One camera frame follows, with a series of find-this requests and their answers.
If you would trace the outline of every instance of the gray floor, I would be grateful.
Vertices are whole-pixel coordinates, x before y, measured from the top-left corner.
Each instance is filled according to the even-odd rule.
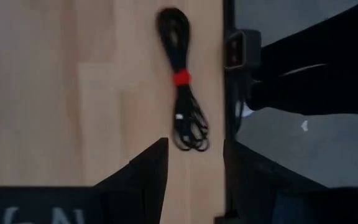
[[[239,28],[257,29],[264,45],[356,5],[358,0],[237,0]],[[358,115],[302,116],[275,109],[243,119],[238,140],[328,187],[358,186]]]

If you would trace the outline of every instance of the black cable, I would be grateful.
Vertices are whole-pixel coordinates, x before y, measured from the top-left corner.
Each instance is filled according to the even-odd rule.
[[[225,78],[226,92],[226,138],[236,139],[236,135],[241,127],[242,112],[246,102],[244,93],[243,73],[230,74]]]
[[[157,29],[175,75],[186,71],[190,23],[181,10],[166,8],[157,16]],[[190,85],[177,86],[173,118],[173,142],[182,151],[209,148],[208,123]]]

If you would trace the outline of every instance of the wooden surface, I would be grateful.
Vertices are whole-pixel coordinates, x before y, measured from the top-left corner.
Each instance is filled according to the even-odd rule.
[[[93,185],[170,135],[172,71],[155,30],[165,6],[191,23],[211,148],[170,143],[162,223],[223,213],[222,0],[0,0],[0,185]]]

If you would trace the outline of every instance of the coiled cable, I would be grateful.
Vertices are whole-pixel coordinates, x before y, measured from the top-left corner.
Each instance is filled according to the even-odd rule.
[[[177,97],[173,118],[173,142],[182,151],[209,148],[208,123],[191,92],[191,77],[187,70],[190,23],[181,10],[166,8],[157,16],[157,30],[174,72]]]

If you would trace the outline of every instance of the red velcro strap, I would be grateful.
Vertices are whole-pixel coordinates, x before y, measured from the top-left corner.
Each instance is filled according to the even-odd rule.
[[[178,73],[173,75],[173,82],[175,86],[189,85],[191,77],[186,69],[180,70]]]

